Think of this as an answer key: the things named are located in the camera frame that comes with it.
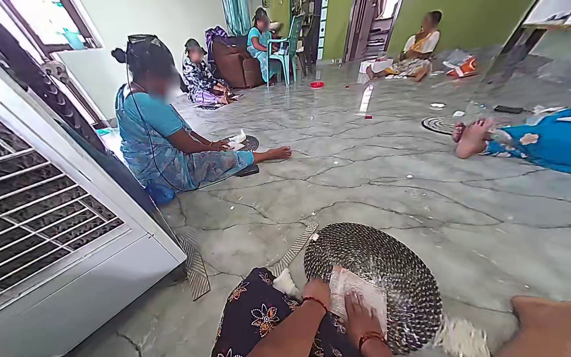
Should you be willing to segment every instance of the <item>bare foot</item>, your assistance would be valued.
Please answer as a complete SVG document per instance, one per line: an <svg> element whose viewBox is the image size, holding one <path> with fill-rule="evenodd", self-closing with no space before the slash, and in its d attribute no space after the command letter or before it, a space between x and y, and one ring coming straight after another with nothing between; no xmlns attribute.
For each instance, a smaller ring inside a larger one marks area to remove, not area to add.
<svg viewBox="0 0 571 357"><path fill-rule="evenodd" d="M367 72L367 77L369 77L369 79L374 79L374 70L371 69L371 66L367 67L365 72Z"/></svg>
<svg viewBox="0 0 571 357"><path fill-rule="evenodd" d="M486 136L494 124L493 119L481 119L467 126L455 149L457 157L468 159L486 150Z"/></svg>
<svg viewBox="0 0 571 357"><path fill-rule="evenodd" d="M429 73L430 67L428 65L422 66L420 69L417 70L416 74L413 77L414 82L420 82L424 77Z"/></svg>
<svg viewBox="0 0 571 357"><path fill-rule="evenodd" d="M289 159L292 156L292 150L290 150L289 146L282 146L278 149L266 151L266 155L268 156L267 160Z"/></svg>
<svg viewBox="0 0 571 357"><path fill-rule="evenodd" d="M270 149L266 152L253 152L254 163L260 163L266 160L289 159L292 156L292 150L289 146L283 146L278 149Z"/></svg>
<svg viewBox="0 0 571 357"><path fill-rule="evenodd" d="M459 139L461 139L462 133L464 133L465 129L466 129L466 124L464 123L455 124L455 128L453 129L453 134L451 134L451 137L453 138L454 142L459 142Z"/></svg>
<svg viewBox="0 0 571 357"><path fill-rule="evenodd" d="M571 340L571 302L515 296L511 303L522 329L553 330Z"/></svg>

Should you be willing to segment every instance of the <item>green wall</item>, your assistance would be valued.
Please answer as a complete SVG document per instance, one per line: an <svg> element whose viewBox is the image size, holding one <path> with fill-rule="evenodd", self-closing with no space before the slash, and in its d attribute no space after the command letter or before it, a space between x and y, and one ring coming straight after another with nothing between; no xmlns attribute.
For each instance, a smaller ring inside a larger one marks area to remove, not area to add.
<svg viewBox="0 0 571 357"><path fill-rule="evenodd" d="M387 52L400 53L407 39L420 30L424 14L433 10L442 12L436 51L502 45L533 3L534 0L404 0Z"/></svg>
<svg viewBox="0 0 571 357"><path fill-rule="evenodd" d="M281 36L288 36L290 33L290 0L283 0L283 2L284 3L281 4L281 0L268 0L268 8L266 11L268 12L270 21L278 21L283 24L281 30L279 30L279 34Z"/></svg>
<svg viewBox="0 0 571 357"><path fill-rule="evenodd" d="M327 23L325 25L323 60L343 58L345 54L347 29L350 25L350 12L352 11L353 4L354 0L329 0L327 2Z"/></svg>

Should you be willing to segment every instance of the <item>teal curtain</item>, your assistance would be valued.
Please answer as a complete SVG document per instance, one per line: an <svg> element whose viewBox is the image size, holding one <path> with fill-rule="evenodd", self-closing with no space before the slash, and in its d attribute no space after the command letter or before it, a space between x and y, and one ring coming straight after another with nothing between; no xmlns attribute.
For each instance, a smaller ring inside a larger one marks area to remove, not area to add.
<svg viewBox="0 0 571 357"><path fill-rule="evenodd" d="M222 0L229 36L244 36L250 31L248 0Z"/></svg>

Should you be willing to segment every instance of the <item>dark floral skirt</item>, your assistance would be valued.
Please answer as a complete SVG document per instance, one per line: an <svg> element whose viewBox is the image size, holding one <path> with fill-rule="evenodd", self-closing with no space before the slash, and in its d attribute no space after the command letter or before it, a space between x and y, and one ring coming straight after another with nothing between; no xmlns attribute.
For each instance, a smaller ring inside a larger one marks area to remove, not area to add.
<svg viewBox="0 0 571 357"><path fill-rule="evenodd" d="M211 357L243 357L281 321L299 307L273 288L274 275L266 268L254 268L228 296L221 315ZM326 314L312 343L310 356L358 356L345 327L333 314Z"/></svg>

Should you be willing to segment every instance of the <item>hand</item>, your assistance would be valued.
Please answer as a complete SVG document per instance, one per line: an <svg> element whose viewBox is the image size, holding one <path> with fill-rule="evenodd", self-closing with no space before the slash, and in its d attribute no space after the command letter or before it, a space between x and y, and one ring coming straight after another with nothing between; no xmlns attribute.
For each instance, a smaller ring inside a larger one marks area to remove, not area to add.
<svg viewBox="0 0 571 357"><path fill-rule="evenodd" d="M312 279L303 288L303 297L319 299L329 309L329 285L321 279Z"/></svg>
<svg viewBox="0 0 571 357"><path fill-rule="evenodd" d="M221 140L211 143L210 146L213 148L213 151L228 151L232 149L227 143Z"/></svg>
<svg viewBox="0 0 571 357"><path fill-rule="evenodd" d="M345 310L347 310L347 336L358 348L361 337L368 332L383 335L376 310L363 306L363 296L356 292L345 294Z"/></svg>

